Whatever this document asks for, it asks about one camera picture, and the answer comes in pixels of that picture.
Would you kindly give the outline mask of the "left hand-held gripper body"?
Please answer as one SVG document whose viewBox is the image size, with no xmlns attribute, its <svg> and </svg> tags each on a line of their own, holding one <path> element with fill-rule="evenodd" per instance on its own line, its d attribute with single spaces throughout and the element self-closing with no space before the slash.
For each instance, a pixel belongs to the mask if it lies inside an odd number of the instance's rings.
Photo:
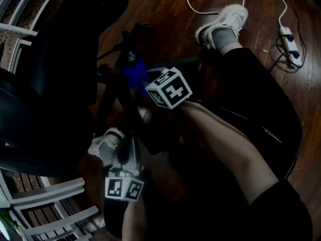
<svg viewBox="0 0 321 241">
<path fill-rule="evenodd" d="M 105 177 L 105 198 L 137 202 L 144 186 L 140 173 L 140 165 L 113 163 Z"/>
</svg>

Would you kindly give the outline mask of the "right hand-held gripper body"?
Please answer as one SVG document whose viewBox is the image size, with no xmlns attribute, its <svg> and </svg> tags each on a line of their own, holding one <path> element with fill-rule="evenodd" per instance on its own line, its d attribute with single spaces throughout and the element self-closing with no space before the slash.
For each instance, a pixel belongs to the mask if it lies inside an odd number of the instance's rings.
<svg viewBox="0 0 321 241">
<path fill-rule="evenodd" d="M 162 72 L 152 73 L 160 73 L 160 76 L 148 84 L 145 90 L 158 107 L 173 109 L 193 94 L 177 68 L 165 68 Z"/>
</svg>

